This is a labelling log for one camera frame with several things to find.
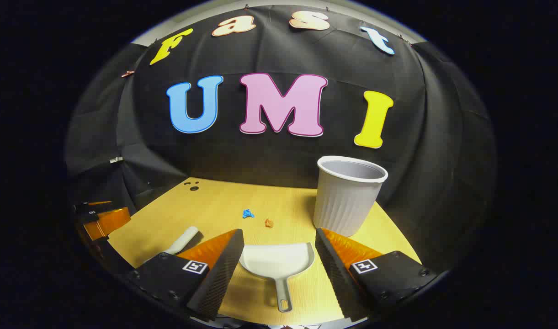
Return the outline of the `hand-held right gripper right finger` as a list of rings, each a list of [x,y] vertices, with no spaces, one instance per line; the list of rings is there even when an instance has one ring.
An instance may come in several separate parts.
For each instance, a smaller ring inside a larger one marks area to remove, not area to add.
[[[418,300],[438,274],[400,251],[381,253],[325,228],[315,248],[345,318],[383,320]]]

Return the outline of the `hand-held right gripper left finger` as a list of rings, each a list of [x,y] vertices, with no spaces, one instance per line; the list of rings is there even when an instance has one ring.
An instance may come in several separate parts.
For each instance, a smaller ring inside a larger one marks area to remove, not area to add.
[[[215,320],[244,248],[233,229],[178,255],[160,252],[127,273],[127,281],[168,312]]]

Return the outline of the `white plastic dustpan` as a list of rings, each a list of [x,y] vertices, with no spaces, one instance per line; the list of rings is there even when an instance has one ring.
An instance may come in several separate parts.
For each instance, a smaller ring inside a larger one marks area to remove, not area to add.
[[[239,259],[252,275],[269,279],[276,289],[277,309],[293,310],[288,280],[308,270],[316,259],[310,242],[287,245],[245,245]]]

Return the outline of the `white ribbed garbage bin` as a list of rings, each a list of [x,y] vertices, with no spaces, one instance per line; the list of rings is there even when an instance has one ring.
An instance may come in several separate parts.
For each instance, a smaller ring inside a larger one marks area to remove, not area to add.
[[[321,157],[317,167],[314,226],[344,237],[354,235],[368,217],[388,172],[366,160],[335,155]]]

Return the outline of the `wooden desktop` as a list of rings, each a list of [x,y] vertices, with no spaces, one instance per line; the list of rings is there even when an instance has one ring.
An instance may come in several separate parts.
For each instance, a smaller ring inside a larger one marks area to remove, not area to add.
[[[110,233],[109,244],[134,267],[168,248],[190,226],[202,232],[203,241],[242,229],[246,245],[314,244],[316,194],[315,189],[189,178]],[[255,218],[243,219],[245,209]],[[266,228],[267,218],[274,227]],[[235,319],[269,326],[324,327],[327,322],[344,321],[319,256],[308,270],[289,279],[288,286],[293,310],[281,313],[273,282],[237,265],[218,311],[218,322]]]

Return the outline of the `black backdrop cloth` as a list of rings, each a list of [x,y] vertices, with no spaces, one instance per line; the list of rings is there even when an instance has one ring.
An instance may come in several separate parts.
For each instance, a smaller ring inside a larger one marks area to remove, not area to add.
[[[377,202],[435,270],[488,216],[496,142],[467,76],[397,23],[309,1],[154,27],[91,81],[64,148],[73,202],[133,212],[190,176],[314,189],[325,155],[388,171]]]

